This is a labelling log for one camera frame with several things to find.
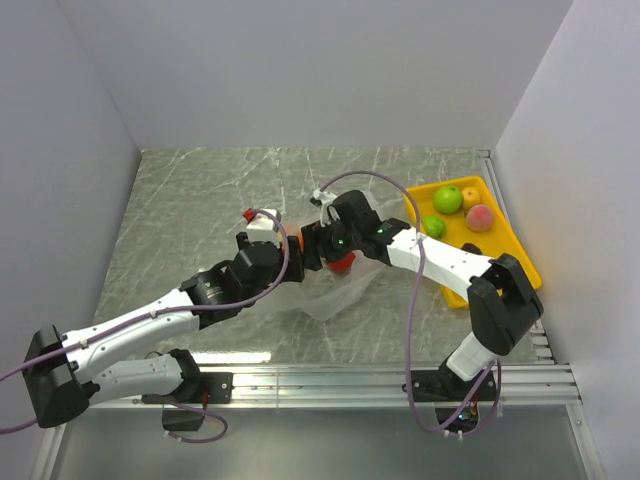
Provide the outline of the red fruit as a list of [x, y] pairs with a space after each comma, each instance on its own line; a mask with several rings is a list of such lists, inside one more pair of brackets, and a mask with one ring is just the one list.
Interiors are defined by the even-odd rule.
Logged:
[[327, 267], [330, 271], [336, 274], [346, 274], [350, 271], [352, 264], [356, 259], [356, 255], [353, 252], [349, 252], [340, 260], [334, 262], [328, 262]]

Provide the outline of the clear plastic bag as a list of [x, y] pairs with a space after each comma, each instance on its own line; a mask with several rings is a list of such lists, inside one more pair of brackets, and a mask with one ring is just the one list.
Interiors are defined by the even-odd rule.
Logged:
[[[363, 192], [375, 210], [376, 200], [369, 191]], [[346, 274], [329, 270], [321, 250], [323, 268], [305, 271], [301, 283], [281, 282], [277, 288], [259, 300], [256, 309], [263, 314], [299, 310], [317, 321], [326, 321], [352, 306], [362, 297], [371, 282], [383, 270], [384, 264], [353, 252], [356, 259]]]

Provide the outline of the green fruit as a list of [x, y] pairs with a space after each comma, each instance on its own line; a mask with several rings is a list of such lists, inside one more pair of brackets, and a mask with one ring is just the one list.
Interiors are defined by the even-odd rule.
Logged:
[[436, 240], [441, 239], [447, 229], [445, 221], [435, 215], [425, 215], [422, 218], [422, 227], [429, 237]]

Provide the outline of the dark purple fruit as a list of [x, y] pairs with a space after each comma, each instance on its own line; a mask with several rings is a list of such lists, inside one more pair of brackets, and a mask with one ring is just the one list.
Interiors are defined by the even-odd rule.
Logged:
[[461, 247], [461, 249], [463, 251], [466, 251], [466, 252], [472, 253], [472, 254], [476, 254], [476, 255], [482, 255], [483, 254], [482, 250], [478, 246], [476, 246], [476, 245], [474, 245], [472, 243], [465, 243]]

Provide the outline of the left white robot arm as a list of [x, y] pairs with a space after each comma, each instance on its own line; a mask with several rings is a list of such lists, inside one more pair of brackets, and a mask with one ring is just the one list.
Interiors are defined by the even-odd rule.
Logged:
[[148, 361], [129, 355], [154, 343], [204, 330], [236, 317], [271, 293], [279, 281], [304, 278], [298, 237], [250, 241], [241, 233], [239, 251], [197, 273], [160, 299], [110, 321], [62, 334], [49, 325], [28, 347], [22, 376], [35, 424], [52, 428], [90, 406], [136, 394], [189, 402], [201, 390], [193, 356], [174, 349]]

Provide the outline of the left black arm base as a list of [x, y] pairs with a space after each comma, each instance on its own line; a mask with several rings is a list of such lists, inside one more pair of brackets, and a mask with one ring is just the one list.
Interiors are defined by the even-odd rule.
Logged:
[[214, 407], [230, 403], [233, 377], [231, 372], [203, 373], [185, 391], [164, 396], [145, 394], [141, 402], [162, 407], [161, 424], [167, 437], [188, 444], [211, 443], [228, 432], [228, 422]]

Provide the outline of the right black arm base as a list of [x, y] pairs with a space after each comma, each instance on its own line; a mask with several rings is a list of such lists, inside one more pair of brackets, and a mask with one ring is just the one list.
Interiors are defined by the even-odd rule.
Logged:
[[[444, 370], [412, 370], [410, 385], [402, 390], [409, 399], [410, 410], [418, 426], [429, 433], [455, 435], [463, 439], [472, 435], [498, 414], [502, 395], [502, 368], [490, 367], [470, 381], [460, 380]], [[434, 403], [436, 425], [426, 425], [418, 403]]]

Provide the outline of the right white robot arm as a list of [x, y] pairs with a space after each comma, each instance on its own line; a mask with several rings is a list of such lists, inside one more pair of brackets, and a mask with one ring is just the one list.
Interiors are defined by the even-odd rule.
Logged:
[[334, 263], [358, 251], [370, 260], [432, 280], [464, 298], [471, 331], [444, 361], [440, 386], [462, 399], [475, 377], [507, 355], [542, 316], [543, 306], [520, 262], [510, 254], [497, 258], [470, 253], [435, 240], [408, 223], [383, 220], [367, 196], [351, 190], [339, 196], [315, 190], [318, 222], [302, 230], [308, 269]]

